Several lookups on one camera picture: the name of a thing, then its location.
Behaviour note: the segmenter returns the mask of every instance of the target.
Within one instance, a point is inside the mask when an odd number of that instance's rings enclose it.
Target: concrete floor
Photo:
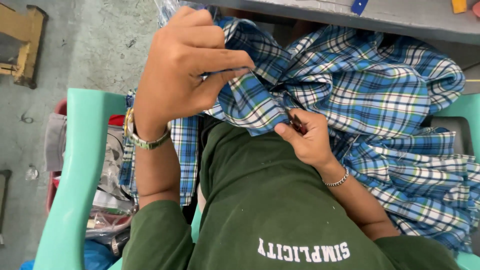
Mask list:
[[[35,257],[46,220],[48,173],[42,168],[48,115],[66,96],[69,87],[126,93],[138,84],[149,43],[157,29],[153,0],[2,0],[20,12],[37,5],[49,15],[38,67],[38,88],[13,85],[0,76],[0,170],[10,169],[0,270],[17,269]],[[480,61],[480,48],[453,50],[451,43],[436,43],[460,66]],[[480,67],[467,72],[480,79]],[[480,92],[469,83],[467,92]],[[34,121],[26,124],[21,116]],[[26,180],[29,164],[38,168],[37,180]]]

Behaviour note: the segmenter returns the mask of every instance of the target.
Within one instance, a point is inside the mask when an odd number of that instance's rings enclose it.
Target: wristwatch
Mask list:
[[[150,142],[142,140],[138,136],[137,129],[135,127],[135,120],[133,119],[133,108],[129,108],[127,111],[127,115],[125,116],[125,123],[123,124],[123,129],[124,134],[128,136],[128,138],[133,142],[135,146],[146,150],[152,150],[159,147],[170,138],[171,125],[170,122],[167,123],[167,126],[165,127],[165,132],[159,139]]]

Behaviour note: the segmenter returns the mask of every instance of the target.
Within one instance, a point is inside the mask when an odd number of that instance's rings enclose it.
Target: table surface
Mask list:
[[[240,10],[375,31],[480,45],[480,19],[454,14],[451,0],[369,0],[358,16],[353,0],[190,0]]]

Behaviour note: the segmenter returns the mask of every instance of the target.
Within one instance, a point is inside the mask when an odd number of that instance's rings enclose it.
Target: plaid fabric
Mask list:
[[[454,133],[419,128],[425,116],[463,91],[465,78],[451,59],[411,37],[389,42],[383,33],[347,27],[323,26],[283,49],[248,20],[226,17],[216,23],[224,29],[226,48],[247,51],[256,68],[225,85],[204,113],[251,135],[287,123],[283,106],[324,114],[332,151],[402,233],[471,252],[480,166],[473,157],[453,154]],[[195,192],[199,121],[201,116],[172,121],[182,204]],[[125,149],[120,180],[135,194],[128,141]]]

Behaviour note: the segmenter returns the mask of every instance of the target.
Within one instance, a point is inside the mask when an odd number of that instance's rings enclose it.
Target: shirt sleeve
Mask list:
[[[432,239],[400,235],[374,242],[397,270],[460,270],[452,252]]]
[[[176,202],[149,203],[132,219],[122,269],[186,269],[193,251],[191,231]]]

